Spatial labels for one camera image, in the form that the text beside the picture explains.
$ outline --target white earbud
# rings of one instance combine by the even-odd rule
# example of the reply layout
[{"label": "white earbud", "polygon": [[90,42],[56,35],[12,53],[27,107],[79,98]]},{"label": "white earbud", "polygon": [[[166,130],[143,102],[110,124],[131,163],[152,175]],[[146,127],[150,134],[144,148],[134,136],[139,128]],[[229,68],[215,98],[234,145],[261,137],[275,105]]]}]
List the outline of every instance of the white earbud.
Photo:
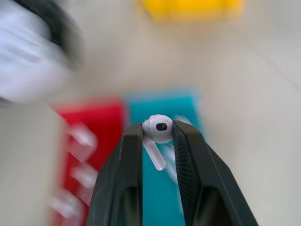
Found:
[{"label": "white earbud", "polygon": [[157,170],[164,170],[166,162],[156,143],[164,144],[173,139],[173,121],[161,114],[152,115],[143,124],[143,146]]}]

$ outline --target white tile floor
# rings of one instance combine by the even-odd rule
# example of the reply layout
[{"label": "white tile floor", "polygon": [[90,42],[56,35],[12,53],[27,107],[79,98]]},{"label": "white tile floor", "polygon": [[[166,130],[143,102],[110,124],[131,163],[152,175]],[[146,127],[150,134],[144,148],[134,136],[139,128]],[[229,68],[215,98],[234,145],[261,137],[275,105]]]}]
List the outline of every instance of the white tile floor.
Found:
[{"label": "white tile floor", "polygon": [[[241,19],[156,26],[130,0],[74,0],[78,77],[53,102],[193,86],[208,142],[258,223],[300,225],[301,16],[295,0],[252,0]],[[0,225],[46,225],[61,122],[35,103],[0,109]]]}]

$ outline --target floor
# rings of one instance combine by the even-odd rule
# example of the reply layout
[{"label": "floor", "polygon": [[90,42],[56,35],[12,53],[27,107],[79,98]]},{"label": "floor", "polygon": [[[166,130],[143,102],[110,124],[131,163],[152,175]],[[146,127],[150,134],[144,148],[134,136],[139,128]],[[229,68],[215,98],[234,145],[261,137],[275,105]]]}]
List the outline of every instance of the floor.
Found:
[{"label": "floor", "polygon": [[[208,142],[259,225],[301,224],[298,1],[249,0],[235,21],[160,26],[137,16],[130,0],[68,4],[84,60],[48,103],[194,87]],[[45,102],[0,109],[0,225],[47,225],[61,127]]]}]

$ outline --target teal box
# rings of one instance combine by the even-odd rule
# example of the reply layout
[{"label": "teal box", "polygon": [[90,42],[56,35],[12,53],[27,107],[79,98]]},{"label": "teal box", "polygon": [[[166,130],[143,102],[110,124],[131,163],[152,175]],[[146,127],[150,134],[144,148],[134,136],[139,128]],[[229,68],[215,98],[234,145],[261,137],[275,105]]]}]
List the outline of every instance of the teal box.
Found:
[{"label": "teal box", "polygon": [[[168,92],[137,93],[125,97],[128,106],[130,124],[144,122],[153,114],[167,115],[175,120],[177,117],[190,121],[203,133],[199,119],[198,96],[187,90]],[[166,156],[166,144],[158,145]],[[167,170],[155,169],[146,150],[143,148],[143,225],[144,226],[185,226],[181,210],[179,188]]]}]

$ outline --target earbud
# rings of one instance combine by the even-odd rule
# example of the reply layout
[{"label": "earbud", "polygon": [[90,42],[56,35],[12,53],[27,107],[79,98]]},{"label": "earbud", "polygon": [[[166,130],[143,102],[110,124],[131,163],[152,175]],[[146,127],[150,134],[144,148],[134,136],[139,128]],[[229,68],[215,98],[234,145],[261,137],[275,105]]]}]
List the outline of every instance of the earbud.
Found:
[{"label": "earbud", "polygon": [[152,115],[143,124],[143,146],[157,170],[164,170],[166,162],[156,143],[163,144],[173,139],[173,121],[161,114]]}]

